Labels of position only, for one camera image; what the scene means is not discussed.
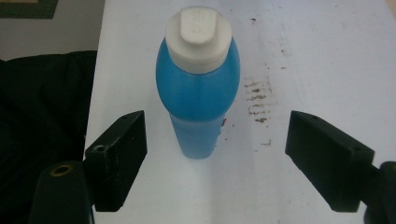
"black fabric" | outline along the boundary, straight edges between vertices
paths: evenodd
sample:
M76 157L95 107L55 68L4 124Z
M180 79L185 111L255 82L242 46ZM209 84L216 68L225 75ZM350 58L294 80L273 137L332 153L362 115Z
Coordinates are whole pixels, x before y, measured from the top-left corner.
M27 223L40 172L81 161L96 51L0 61L0 223Z

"table surface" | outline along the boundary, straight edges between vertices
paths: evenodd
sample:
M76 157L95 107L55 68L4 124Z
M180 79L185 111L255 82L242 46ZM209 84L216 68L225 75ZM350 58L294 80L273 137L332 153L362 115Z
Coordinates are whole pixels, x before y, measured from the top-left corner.
M241 58L235 102L200 161L182 155L155 82L166 23L187 6L227 18ZM362 223L363 203L335 213L285 154L290 111L363 142L375 166L396 161L395 59L385 0L106 1L86 147L145 110L148 155L125 205L96 223Z

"bottle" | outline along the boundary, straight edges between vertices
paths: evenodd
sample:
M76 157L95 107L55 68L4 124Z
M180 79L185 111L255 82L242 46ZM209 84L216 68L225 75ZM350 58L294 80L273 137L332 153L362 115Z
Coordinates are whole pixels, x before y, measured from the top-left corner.
M212 154L239 86L239 54L230 24L209 7L182 8L166 26L157 89L183 154Z

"blue liquid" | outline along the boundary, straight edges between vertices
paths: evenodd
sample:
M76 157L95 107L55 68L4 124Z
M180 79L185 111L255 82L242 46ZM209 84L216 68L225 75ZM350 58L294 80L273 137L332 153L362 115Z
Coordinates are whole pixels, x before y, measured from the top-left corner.
M166 42L162 42L157 59L157 89L186 157L203 159L211 155L224 115L237 93L239 77L239 55L233 40L223 65L204 75L176 67Z

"bottle cap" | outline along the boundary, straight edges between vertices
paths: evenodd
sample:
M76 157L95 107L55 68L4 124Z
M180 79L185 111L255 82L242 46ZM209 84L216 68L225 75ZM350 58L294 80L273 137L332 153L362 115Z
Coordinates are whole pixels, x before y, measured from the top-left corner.
M230 23L209 7L182 8L166 26L165 41L172 62L192 74L219 68L231 40Z

